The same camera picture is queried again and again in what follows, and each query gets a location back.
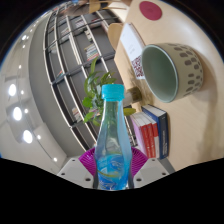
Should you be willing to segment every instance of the bottle label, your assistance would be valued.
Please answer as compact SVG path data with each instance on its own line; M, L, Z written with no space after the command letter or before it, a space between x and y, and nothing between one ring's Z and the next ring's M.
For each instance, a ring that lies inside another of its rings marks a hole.
M98 162L99 185L102 190L118 190L124 174L123 156L111 155Z

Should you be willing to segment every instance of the table surface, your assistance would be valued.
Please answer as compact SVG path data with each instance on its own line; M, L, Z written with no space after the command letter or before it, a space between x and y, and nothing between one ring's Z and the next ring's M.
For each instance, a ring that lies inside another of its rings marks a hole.
M224 66L218 51L203 30L181 11L167 3L151 0L162 10L162 17L152 21L141 14L140 2L132 1L125 22L134 25L145 45L189 45L202 63L204 83L193 95L163 103L154 97L145 80L135 78L119 41L115 63L125 88L138 86L143 95L143 100L132 107L141 111L141 105L151 104L167 112L170 138L168 160L176 171L189 165L223 158Z

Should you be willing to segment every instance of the blue bottle cap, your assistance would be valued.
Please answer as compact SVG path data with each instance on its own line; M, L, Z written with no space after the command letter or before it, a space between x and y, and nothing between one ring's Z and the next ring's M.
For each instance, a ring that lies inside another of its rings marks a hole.
M124 99L124 86L121 84L107 84L102 86L102 99L120 101Z

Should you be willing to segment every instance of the plastic bottle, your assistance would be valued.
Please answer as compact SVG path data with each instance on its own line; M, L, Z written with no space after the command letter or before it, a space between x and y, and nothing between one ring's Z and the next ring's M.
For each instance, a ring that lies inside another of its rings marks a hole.
M99 179L98 188L124 190L132 159L123 114L124 86L103 85L102 99L104 99L104 112L94 153Z

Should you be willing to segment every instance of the pink circle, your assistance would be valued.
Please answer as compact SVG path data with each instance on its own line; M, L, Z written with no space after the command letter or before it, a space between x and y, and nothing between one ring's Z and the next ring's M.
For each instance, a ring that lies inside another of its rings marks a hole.
M141 2L139 8L142 15L145 16L147 19L158 20L162 16L161 8L152 2Z

